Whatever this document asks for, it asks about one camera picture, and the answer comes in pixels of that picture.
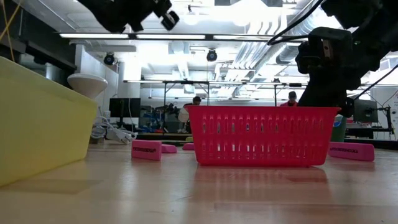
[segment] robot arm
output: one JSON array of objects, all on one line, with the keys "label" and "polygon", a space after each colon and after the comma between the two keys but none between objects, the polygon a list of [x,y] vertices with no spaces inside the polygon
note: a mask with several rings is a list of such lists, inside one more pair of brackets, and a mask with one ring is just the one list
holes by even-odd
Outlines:
[{"label": "robot arm", "polygon": [[339,106],[340,114],[351,116],[353,100],[346,91],[359,88],[368,71],[398,50],[398,1],[326,0],[321,7],[344,29],[358,28],[351,33],[319,27],[309,33],[296,57],[299,72],[310,75],[298,105]]},{"label": "robot arm", "polygon": [[141,22],[152,12],[162,17],[162,25],[172,30],[180,20],[178,15],[169,11],[170,0],[78,0],[93,13],[97,21],[112,33],[122,33],[126,24],[134,32],[144,30]]}]

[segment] yellow plastic bin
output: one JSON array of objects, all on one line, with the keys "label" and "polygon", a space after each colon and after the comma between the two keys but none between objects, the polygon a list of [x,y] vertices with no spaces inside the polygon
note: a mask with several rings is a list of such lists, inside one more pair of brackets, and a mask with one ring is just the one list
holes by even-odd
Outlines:
[{"label": "yellow plastic bin", "polygon": [[83,159],[96,103],[0,57],[0,186]]}]

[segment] pink block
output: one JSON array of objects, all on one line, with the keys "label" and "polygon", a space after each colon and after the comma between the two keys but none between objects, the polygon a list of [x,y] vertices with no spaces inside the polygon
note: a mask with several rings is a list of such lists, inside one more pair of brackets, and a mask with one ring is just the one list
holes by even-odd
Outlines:
[{"label": "pink block", "polygon": [[372,162],[374,160],[374,146],[371,144],[331,142],[329,156]]},{"label": "pink block", "polygon": [[177,147],[168,145],[168,144],[162,144],[162,152],[163,153],[177,153]]},{"label": "pink block", "polygon": [[193,143],[186,143],[184,146],[182,146],[182,150],[195,150],[195,147]]},{"label": "pink block", "polygon": [[159,161],[162,158],[162,142],[133,140],[131,157]]}]

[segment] person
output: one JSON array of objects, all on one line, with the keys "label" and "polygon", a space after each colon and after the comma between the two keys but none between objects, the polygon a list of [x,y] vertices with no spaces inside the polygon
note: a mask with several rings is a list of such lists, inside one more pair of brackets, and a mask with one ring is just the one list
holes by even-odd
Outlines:
[{"label": "person", "polygon": [[294,91],[289,93],[289,100],[286,103],[282,103],[280,106],[297,106],[297,94]]},{"label": "person", "polygon": [[184,105],[184,107],[191,106],[191,105],[200,105],[200,103],[201,103],[201,98],[199,96],[195,96],[192,99],[192,103],[187,103],[187,104]]},{"label": "person", "polygon": [[[186,108],[186,106],[192,106],[192,105],[200,105],[200,103],[201,103],[201,98],[199,97],[199,96],[195,96],[193,99],[192,99],[192,103],[187,103],[187,104],[185,104],[184,106],[183,106],[183,108],[186,110],[187,108]],[[186,123],[185,123],[185,129],[187,130],[187,132],[188,133],[192,133],[192,130],[191,130],[191,122],[190,122],[190,120],[188,120]]]}]

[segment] red plastic basket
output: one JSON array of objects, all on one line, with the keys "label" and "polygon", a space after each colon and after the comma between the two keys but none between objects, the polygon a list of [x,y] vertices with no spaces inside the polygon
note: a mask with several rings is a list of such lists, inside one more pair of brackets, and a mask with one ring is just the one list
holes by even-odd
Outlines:
[{"label": "red plastic basket", "polygon": [[189,106],[197,161],[210,166],[325,163],[339,108]]}]

